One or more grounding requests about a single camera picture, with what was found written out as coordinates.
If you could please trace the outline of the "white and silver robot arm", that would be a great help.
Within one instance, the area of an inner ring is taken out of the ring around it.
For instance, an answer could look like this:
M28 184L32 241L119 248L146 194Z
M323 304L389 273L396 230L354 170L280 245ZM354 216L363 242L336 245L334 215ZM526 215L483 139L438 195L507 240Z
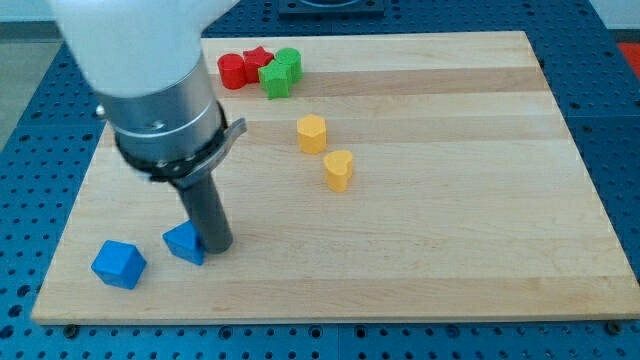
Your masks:
M207 186L244 123L228 125L201 34L238 0L51 0L124 160L178 189Z

